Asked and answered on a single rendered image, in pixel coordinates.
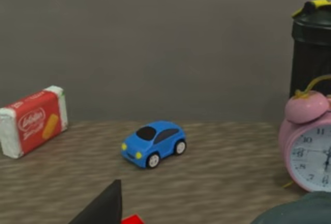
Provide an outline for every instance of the car windshield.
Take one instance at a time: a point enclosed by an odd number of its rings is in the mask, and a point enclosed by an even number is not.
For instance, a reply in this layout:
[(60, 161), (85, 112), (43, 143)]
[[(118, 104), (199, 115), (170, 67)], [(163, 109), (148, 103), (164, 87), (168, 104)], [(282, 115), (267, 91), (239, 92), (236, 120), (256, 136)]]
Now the car windshield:
[(143, 140), (151, 141), (156, 134), (156, 130), (153, 127), (142, 127), (137, 132), (136, 135)]

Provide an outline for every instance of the car's rear wheel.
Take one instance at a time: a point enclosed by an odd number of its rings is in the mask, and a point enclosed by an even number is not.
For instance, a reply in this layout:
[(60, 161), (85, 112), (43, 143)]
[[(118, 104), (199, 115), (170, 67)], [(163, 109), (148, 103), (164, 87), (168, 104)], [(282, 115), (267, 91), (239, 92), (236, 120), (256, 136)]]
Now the car's rear wheel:
[(156, 168), (160, 164), (160, 160), (161, 158), (157, 153), (149, 155), (147, 158), (147, 167), (151, 169)]
[(178, 140), (175, 144), (174, 154), (181, 155), (186, 150), (186, 142), (185, 140)]

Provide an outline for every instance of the red object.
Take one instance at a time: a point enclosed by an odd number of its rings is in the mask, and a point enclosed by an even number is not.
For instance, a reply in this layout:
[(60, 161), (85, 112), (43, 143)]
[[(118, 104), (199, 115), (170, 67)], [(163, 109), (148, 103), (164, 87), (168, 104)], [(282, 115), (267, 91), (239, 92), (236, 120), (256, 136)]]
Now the red object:
[(51, 86), (0, 109), (5, 155), (19, 158), (67, 128), (65, 102), (60, 106), (60, 100), (64, 101), (62, 91)]
[(122, 224), (144, 224), (144, 222), (140, 219), (138, 215), (132, 215), (122, 220)]

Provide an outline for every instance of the black tire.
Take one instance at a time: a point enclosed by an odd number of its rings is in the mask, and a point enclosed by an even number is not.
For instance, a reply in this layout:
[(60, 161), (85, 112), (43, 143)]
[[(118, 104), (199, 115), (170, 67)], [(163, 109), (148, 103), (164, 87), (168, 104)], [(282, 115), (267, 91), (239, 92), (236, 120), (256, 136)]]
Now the black tire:
[(184, 139), (178, 140), (174, 147), (174, 154), (177, 156), (182, 155), (186, 151), (186, 147), (187, 144)]
[(161, 158), (160, 155), (158, 153), (152, 153), (148, 156), (147, 160), (146, 160), (146, 167), (150, 168), (150, 169), (154, 169), (156, 167), (158, 167), (158, 165), (161, 162)]

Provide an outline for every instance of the lotus logo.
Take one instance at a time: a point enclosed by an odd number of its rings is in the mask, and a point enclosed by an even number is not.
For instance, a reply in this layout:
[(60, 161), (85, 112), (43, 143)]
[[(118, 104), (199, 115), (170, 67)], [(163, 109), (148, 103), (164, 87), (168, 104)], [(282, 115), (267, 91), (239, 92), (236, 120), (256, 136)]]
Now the lotus logo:
[(43, 123), (45, 116), (45, 111), (42, 108), (30, 111), (19, 120), (19, 129), (24, 132), (29, 131), (31, 128)]

